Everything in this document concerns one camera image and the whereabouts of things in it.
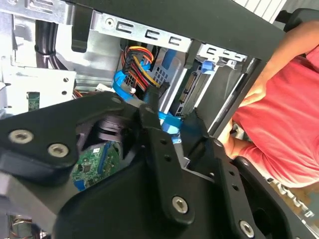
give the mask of wire bundle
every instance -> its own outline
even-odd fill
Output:
[[[121,63],[124,74],[130,74],[135,79],[136,84],[145,91],[149,85],[160,87],[160,85],[152,79],[148,73],[142,67],[142,64],[138,61],[137,55],[142,54],[144,59],[142,63],[147,65],[154,61],[152,53],[141,46],[126,47],[121,55]]]
[[[58,27],[58,24],[54,22],[35,21],[34,49],[38,68],[49,68],[48,63],[50,62],[53,69],[68,70],[56,56],[55,45]],[[79,97],[82,97],[82,95],[74,90],[73,98]]]

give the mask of red shirt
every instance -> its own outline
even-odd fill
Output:
[[[288,63],[267,82],[266,96],[233,119],[254,142],[240,155],[261,174],[287,187],[319,181],[319,46]]]

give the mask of black wire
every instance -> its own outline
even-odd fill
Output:
[[[49,25],[45,21],[35,21],[35,46],[36,65],[39,68],[48,68],[48,58],[45,55],[50,54],[48,49]]]
[[[67,70],[55,55],[58,24],[41,20],[35,21],[36,64],[39,68],[48,68],[48,61],[53,69]]]
[[[56,44],[56,36],[58,33],[58,24],[51,23],[50,29],[50,50],[55,52],[55,44]],[[52,57],[49,58],[50,64],[53,69],[58,70],[67,70],[67,68],[62,64],[62,62],[56,57],[54,54]]]

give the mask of green circuit board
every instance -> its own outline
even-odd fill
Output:
[[[109,144],[105,157],[103,157],[105,145],[87,150],[80,156],[71,173],[75,184],[83,184],[87,189],[120,170],[121,147],[116,142]]]
[[[40,93],[27,92],[28,111],[37,110],[40,108]]]

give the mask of silver screw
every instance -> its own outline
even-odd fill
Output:
[[[253,228],[246,221],[239,222],[240,229],[248,238],[253,238],[255,236]]]
[[[115,26],[115,21],[112,18],[108,18],[105,20],[105,24],[107,28],[113,28]]]
[[[25,143],[29,143],[30,141],[32,141],[34,138],[33,133],[31,133],[28,130],[25,129],[17,129],[12,131],[9,134],[9,140],[12,143],[19,143],[19,144],[25,144]]]
[[[64,144],[54,143],[48,147],[48,152],[53,157],[63,158],[69,153],[69,149]]]
[[[147,110],[148,112],[154,113],[154,111],[150,107],[146,107],[145,110]]]
[[[181,198],[179,196],[175,196],[175,197],[173,197],[172,203],[173,203],[173,207],[179,213],[182,213],[182,214],[187,213],[188,205],[187,205],[187,202],[183,198]]]
[[[245,164],[246,166],[249,166],[249,163],[246,159],[242,158],[241,161],[243,162],[243,164]]]
[[[122,102],[120,99],[118,99],[116,97],[112,97],[111,100],[114,101],[115,103],[118,103],[118,104],[120,104]]]
[[[12,4],[12,5],[16,5],[18,0],[7,0],[7,2]]]

